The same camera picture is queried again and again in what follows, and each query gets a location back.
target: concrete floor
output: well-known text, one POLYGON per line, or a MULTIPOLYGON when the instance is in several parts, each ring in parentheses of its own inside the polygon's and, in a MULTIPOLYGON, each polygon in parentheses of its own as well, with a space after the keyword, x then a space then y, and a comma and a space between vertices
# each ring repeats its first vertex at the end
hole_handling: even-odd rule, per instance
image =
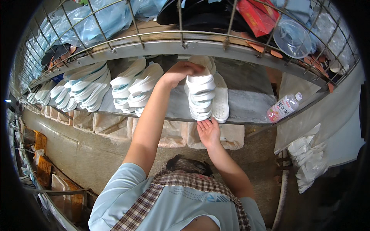
MULTIPOLYGON (((28 110, 24 111, 23 121, 29 128, 40 131, 47 137, 46 155, 64 174, 80 186, 91 188, 97 194, 101 193, 121 165, 130 145, 128 141, 116 141, 85 133, 73 126, 55 122, 28 110)), ((257 128, 257 126, 245 126, 245 135, 257 128)), ((280 186, 274 179, 277 172, 273 153, 275 139, 276 128, 271 128, 245 140, 241 149, 227 150, 249 176, 267 228, 272 227, 280 195, 280 186)), ((191 149, 187 146, 158 148, 152 172, 163 161, 176 154, 206 161, 212 166, 206 150, 191 149)), ((222 181, 217 173, 215 178, 222 181)))

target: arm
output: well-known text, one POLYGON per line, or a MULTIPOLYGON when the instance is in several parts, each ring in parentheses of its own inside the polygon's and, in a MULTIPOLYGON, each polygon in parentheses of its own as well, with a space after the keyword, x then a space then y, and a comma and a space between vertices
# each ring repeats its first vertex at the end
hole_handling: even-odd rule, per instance
POLYGON ((207 148, 209 158, 231 192, 237 198, 251 197, 255 199, 253 186, 248 176, 221 145, 218 122, 214 118, 212 118, 212 122, 209 120, 198 121, 197 129, 202 143, 207 148))
POLYGON ((123 163, 137 164, 148 176, 161 138, 171 89, 187 75, 201 72, 203 69, 204 67, 192 62, 180 61, 159 79, 136 125, 123 163))

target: plastic bottle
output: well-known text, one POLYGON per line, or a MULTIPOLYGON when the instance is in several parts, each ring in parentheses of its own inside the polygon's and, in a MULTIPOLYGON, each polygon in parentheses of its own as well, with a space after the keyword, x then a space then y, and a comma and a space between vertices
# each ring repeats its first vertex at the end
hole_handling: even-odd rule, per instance
POLYGON ((289 94, 280 99, 276 104, 267 110, 267 117, 271 122, 276 123, 282 118, 292 114, 298 109, 299 101, 302 99, 302 94, 298 92, 295 96, 289 94))

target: red box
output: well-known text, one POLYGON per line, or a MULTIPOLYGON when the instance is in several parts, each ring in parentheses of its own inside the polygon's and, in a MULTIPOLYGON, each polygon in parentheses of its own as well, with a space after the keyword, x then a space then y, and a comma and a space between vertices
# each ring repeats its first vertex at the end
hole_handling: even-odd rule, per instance
MULTIPOLYGON (((261 1, 273 6, 270 0, 261 1)), ((280 15, 277 10, 254 0, 240 0, 236 9, 243 16, 256 37, 269 34, 275 27, 280 15)))

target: woman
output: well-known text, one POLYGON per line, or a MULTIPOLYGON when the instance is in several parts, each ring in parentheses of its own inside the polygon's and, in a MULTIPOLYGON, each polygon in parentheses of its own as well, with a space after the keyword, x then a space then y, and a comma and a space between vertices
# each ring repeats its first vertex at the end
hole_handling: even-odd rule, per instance
POLYGON ((127 155, 92 209, 90 230, 266 230, 253 187, 220 142, 217 121, 198 121, 199 137, 227 187, 207 163, 177 155, 149 177, 172 88, 204 67, 178 62, 157 82, 127 155))

